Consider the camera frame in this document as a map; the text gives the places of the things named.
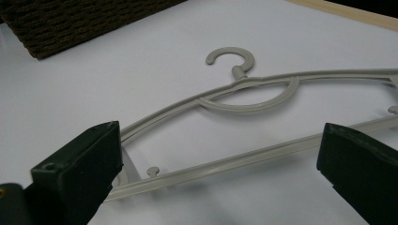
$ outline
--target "plastic hanger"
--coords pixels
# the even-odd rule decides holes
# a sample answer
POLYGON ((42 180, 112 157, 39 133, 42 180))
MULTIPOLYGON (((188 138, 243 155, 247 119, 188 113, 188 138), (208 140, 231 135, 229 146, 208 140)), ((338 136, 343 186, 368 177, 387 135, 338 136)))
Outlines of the plastic hanger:
MULTIPOLYGON (((206 91, 199 95, 188 97, 175 104, 172 104, 160 111, 150 114, 138 122, 125 127, 121 130, 122 144, 137 133, 144 131, 149 126, 155 125, 160 120, 169 118, 172 115, 185 112, 197 106, 202 106, 210 110, 216 110, 225 113, 253 113, 263 111, 265 109, 275 107, 294 95, 299 88, 301 81, 317 80, 317 79, 369 79, 392 83, 398 88, 398 68, 386 69, 346 69, 346 70, 322 70, 299 73, 288 73, 271 77, 247 77, 246 73, 254 65, 253 55, 240 48, 228 47, 221 48, 212 52, 207 57, 207 63, 213 64, 216 58, 220 55, 234 53, 241 55, 245 62, 241 66, 234 66, 232 73, 235 81, 229 85, 222 86, 213 90, 206 91), (277 97, 252 105, 227 105, 214 102, 212 99, 233 93, 237 90, 250 88, 259 85, 274 84, 274 83, 289 83, 287 88, 277 97)), ((364 133, 375 132, 381 129, 394 128, 398 126, 398 107, 392 106, 389 112, 393 113, 391 116, 368 121, 365 123, 351 126, 364 133)), ((254 150, 245 154, 240 154, 234 157, 209 162, 203 165, 191 167, 177 172, 169 172, 157 176, 159 168, 149 168, 147 173, 150 178, 134 183, 129 183, 127 171, 123 170, 118 176, 118 185, 109 194, 106 201, 125 198, 131 195, 147 192, 150 190, 165 188, 172 185, 185 183, 194 179, 209 176, 215 173, 221 173, 235 168, 251 165, 271 158, 284 156, 295 153, 312 147, 317 147, 320 144, 322 134, 315 134, 313 136, 302 139, 284 142, 271 147, 254 150)))

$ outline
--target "white surface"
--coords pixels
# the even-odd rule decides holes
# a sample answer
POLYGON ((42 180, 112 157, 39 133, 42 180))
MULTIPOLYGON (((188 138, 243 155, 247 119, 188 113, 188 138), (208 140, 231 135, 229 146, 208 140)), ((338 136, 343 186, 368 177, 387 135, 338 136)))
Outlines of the white surface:
MULTIPOLYGON (((0 183, 29 170, 89 127, 125 127, 169 104, 230 83, 234 55, 249 76, 339 68, 397 68, 398 33, 277 0, 188 1, 38 61, 0 25, 0 183)), ((223 102, 275 97, 282 86, 223 102)), ((378 82, 307 82, 275 110, 232 115, 197 108, 127 146, 143 178, 388 115, 396 90, 378 82)), ((397 148, 397 130, 376 134, 397 148)), ((103 204, 90 224, 366 224, 315 168, 317 149, 103 204)))

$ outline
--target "wicker basket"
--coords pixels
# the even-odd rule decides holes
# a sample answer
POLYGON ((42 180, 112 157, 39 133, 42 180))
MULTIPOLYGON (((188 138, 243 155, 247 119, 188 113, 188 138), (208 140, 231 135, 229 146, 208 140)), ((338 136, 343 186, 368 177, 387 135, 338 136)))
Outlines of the wicker basket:
POLYGON ((0 0, 0 17, 38 59, 185 0, 0 0))

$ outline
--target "wooden edge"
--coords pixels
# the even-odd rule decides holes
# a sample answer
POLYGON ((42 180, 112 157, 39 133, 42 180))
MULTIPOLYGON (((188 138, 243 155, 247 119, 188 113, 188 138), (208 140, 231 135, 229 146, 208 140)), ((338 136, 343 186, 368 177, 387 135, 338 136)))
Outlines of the wooden edge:
POLYGON ((308 8, 314 8, 343 16, 355 21, 377 25, 393 31, 398 31, 398 19, 365 11, 362 9, 347 7, 323 0, 286 0, 308 8))

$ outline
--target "small hanger hook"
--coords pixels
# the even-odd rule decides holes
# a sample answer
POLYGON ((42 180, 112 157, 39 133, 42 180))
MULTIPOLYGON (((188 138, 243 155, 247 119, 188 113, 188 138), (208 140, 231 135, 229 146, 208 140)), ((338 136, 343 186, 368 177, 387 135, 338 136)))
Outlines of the small hanger hook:
POLYGON ((220 48, 218 50, 211 52, 207 56, 206 63, 212 65, 214 64, 214 62, 216 62, 217 57, 228 53, 238 54, 242 56, 245 60, 245 62, 242 65, 232 67, 232 74, 234 75, 235 79, 240 80, 243 78, 247 78, 248 76, 246 75, 245 72, 249 71, 254 66, 254 56, 247 50, 237 47, 220 48))

